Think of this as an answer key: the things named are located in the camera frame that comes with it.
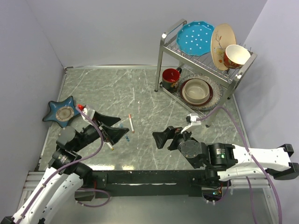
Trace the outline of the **blue marker pen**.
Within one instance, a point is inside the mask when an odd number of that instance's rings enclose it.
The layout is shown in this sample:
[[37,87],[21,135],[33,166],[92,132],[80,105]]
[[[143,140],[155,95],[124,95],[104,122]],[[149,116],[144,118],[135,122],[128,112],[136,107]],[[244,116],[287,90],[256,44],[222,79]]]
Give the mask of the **blue marker pen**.
[[[120,124],[119,124],[119,127],[120,127],[120,128],[123,128],[123,124],[120,123]],[[129,137],[128,137],[126,134],[125,134],[124,136],[125,136],[126,140],[129,142],[129,141],[130,141]]]

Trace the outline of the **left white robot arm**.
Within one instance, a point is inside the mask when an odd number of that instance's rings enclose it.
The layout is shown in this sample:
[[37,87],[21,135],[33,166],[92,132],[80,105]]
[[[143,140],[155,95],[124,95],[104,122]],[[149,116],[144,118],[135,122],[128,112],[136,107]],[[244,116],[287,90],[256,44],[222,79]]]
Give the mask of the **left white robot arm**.
[[102,115],[86,106],[76,111],[89,125],[78,132],[67,126],[57,139],[57,149],[28,200],[3,224],[47,224],[63,202],[93,182],[93,170],[83,161],[100,152],[104,143],[116,144],[129,131],[113,125],[121,119]]

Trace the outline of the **white orange-tipped marker pen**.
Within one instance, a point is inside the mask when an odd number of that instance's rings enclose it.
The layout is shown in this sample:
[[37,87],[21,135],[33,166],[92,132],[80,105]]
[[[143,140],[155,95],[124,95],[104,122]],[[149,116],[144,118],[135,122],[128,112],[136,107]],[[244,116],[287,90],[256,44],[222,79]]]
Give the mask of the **white orange-tipped marker pen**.
[[129,119],[129,122],[130,122],[130,126],[131,126],[131,131],[132,131],[132,133],[135,133],[135,129],[134,129],[134,125],[133,125],[132,118]]

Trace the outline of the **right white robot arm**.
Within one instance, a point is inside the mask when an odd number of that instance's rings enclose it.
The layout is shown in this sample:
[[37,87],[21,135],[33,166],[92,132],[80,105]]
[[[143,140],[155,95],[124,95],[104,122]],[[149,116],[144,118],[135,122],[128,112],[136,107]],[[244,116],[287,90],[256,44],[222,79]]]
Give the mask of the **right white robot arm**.
[[292,180],[299,176],[298,163],[290,159],[294,152],[290,144],[275,149],[246,149],[227,143],[206,144],[192,137],[194,128],[192,125],[184,128],[169,126],[152,135],[157,148],[163,148],[171,140],[168,150],[178,150],[194,169],[204,167],[204,179],[210,186],[243,177],[271,175],[275,180]]

